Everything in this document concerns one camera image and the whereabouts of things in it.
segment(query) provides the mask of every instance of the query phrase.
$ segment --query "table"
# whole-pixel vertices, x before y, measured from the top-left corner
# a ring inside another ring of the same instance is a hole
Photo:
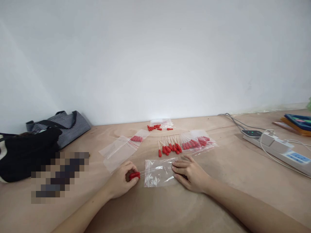
[[[311,138],[291,133],[272,124],[284,113],[308,115],[307,110],[237,115],[247,125],[275,129],[282,139],[311,144]],[[195,157],[212,177],[254,196],[311,228],[311,179],[270,159],[260,148],[242,138],[238,127],[224,116],[172,120],[172,131],[153,130],[129,158],[144,170],[144,161],[160,159],[157,140],[186,130],[204,129],[219,147]],[[148,122],[93,126],[65,147],[63,152],[90,152],[88,173],[76,180],[64,198],[55,204],[30,203],[30,179],[0,187],[0,229],[3,232],[50,232],[88,200],[109,178],[99,150],[120,135],[133,136],[146,129]],[[309,158],[302,145],[296,152]],[[175,157],[163,155],[161,159]],[[144,188],[144,181],[124,196],[109,201],[94,217],[86,232],[248,232],[226,209],[213,199],[186,190],[180,184]]]

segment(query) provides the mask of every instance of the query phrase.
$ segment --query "tote bag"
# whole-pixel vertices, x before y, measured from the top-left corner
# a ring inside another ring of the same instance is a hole
[[[55,116],[52,116],[47,120],[38,122],[29,121],[26,123],[26,127],[28,132],[40,131],[47,127],[59,128],[62,131],[62,134],[57,141],[59,149],[64,148],[91,129],[91,126],[78,111],[73,111],[69,115],[65,111],[57,112]]]

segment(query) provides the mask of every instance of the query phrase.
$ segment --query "white wall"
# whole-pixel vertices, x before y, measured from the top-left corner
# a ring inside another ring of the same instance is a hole
[[[0,21],[0,132],[26,132],[25,123],[58,111],[41,80]]]
[[[10,0],[1,11],[55,103],[94,125],[311,96],[309,0]]]

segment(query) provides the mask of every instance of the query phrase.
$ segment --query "power cord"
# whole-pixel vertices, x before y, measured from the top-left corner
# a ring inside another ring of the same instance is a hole
[[[245,125],[246,127],[249,127],[249,128],[256,128],[256,129],[266,130],[266,129],[263,129],[263,128],[248,126],[248,125],[244,124],[243,122],[241,122],[241,121],[235,119],[234,117],[232,117],[229,113],[226,113],[226,114],[218,114],[218,116],[230,117],[230,118],[233,120],[233,122],[234,122],[235,124],[237,124],[237,123],[236,123],[234,120],[236,120],[237,122],[240,122],[242,125]]]
[[[230,115],[229,113],[226,113],[226,114],[218,114],[218,115],[219,115],[219,116],[231,117],[231,115]],[[242,125],[239,125],[238,123],[236,123],[233,117],[231,117],[231,120],[232,120],[237,126],[240,126],[243,130],[246,130],[246,128],[244,128]]]

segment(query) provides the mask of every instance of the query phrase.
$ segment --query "ziplock bag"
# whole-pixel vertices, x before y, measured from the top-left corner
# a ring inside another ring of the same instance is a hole
[[[137,151],[138,146],[134,145],[130,138],[122,135],[113,143],[100,150],[99,153],[104,157],[104,165],[112,173],[125,160]]]
[[[197,138],[202,146],[201,150],[193,152],[192,155],[198,155],[202,152],[210,151],[214,147],[218,146],[216,141],[210,138],[205,130],[191,130],[190,134],[193,137]]]
[[[131,143],[136,146],[140,146],[143,140],[145,140],[149,135],[150,133],[147,130],[141,129],[133,137],[131,137]]]
[[[193,152],[198,151],[202,149],[201,144],[199,143],[199,140],[191,135],[190,132],[182,133],[180,135],[181,140],[181,147],[182,150],[185,152]]]
[[[177,184],[172,170],[172,162],[177,158],[166,160],[145,160],[144,187],[162,187]]]
[[[170,118],[150,120],[150,126],[161,125],[160,128],[173,128]]]

